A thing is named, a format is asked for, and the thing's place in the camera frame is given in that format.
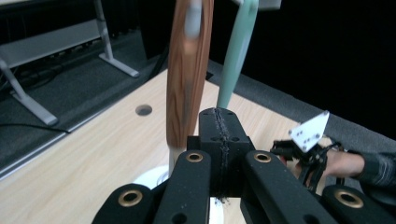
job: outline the wooden table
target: wooden table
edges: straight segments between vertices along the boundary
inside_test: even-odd
[[[163,72],[0,181],[0,222],[91,223],[113,190],[167,164],[165,88]],[[205,83],[201,110],[216,105],[218,92]],[[141,105],[152,113],[138,116]],[[237,95],[228,109],[257,149],[289,139],[297,125]],[[238,199],[223,207],[225,223],[245,223]]]

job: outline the plaid sleeve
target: plaid sleeve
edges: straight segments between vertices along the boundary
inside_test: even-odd
[[[363,171],[355,179],[372,186],[396,187],[396,153],[348,152],[364,158]]]

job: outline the wooden handle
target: wooden handle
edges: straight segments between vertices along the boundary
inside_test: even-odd
[[[186,37],[184,23],[191,1],[177,0],[169,49],[166,91],[166,140],[185,149],[198,117],[209,59],[213,0],[202,0],[201,30]]]

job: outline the black cable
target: black cable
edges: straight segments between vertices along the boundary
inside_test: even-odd
[[[34,125],[34,124],[24,124],[24,123],[0,123],[0,127],[12,127],[12,126],[22,126],[22,127],[29,127],[29,128],[37,128],[37,129],[42,129],[42,130],[47,130],[47,131],[53,131],[53,132],[58,132],[58,133],[71,133],[67,130],[64,129],[57,129],[57,128],[49,128],[49,127],[44,127],[44,126],[39,126],[39,125]]]

